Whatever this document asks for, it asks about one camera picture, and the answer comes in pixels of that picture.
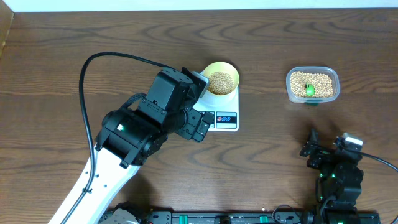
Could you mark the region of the green plastic measuring scoop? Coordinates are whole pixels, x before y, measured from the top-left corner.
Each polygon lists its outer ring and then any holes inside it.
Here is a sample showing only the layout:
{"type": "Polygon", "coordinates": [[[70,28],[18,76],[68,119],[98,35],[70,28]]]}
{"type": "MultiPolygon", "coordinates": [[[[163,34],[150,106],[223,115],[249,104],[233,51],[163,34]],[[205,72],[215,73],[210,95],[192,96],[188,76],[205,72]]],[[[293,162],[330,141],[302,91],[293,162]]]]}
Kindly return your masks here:
{"type": "Polygon", "coordinates": [[[315,94],[315,87],[313,84],[306,83],[305,84],[305,93],[307,96],[313,96],[315,94]]]}

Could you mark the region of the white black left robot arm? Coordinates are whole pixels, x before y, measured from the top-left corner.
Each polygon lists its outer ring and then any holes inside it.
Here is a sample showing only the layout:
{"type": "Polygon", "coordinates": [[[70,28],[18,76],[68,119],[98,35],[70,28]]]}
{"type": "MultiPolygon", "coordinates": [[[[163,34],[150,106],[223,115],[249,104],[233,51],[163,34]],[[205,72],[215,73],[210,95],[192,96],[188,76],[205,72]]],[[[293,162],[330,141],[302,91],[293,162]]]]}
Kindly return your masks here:
{"type": "Polygon", "coordinates": [[[214,120],[194,109],[209,79],[186,68],[163,68],[146,94],[109,112],[78,181],[51,223],[97,223],[110,202],[172,133],[202,142],[214,120]]]}

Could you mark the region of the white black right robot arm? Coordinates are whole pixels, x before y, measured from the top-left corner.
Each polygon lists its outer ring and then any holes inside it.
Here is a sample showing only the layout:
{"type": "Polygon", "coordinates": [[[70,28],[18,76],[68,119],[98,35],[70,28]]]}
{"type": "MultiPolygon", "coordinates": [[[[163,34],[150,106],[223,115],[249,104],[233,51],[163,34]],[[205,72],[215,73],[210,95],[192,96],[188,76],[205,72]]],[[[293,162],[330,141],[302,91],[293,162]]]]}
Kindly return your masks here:
{"type": "Polygon", "coordinates": [[[364,176],[358,167],[363,141],[344,133],[334,145],[335,149],[321,146],[318,131],[311,129],[300,151],[308,158],[307,167],[320,172],[315,184],[317,204],[303,213],[302,223],[359,223],[355,205],[364,176]]]}

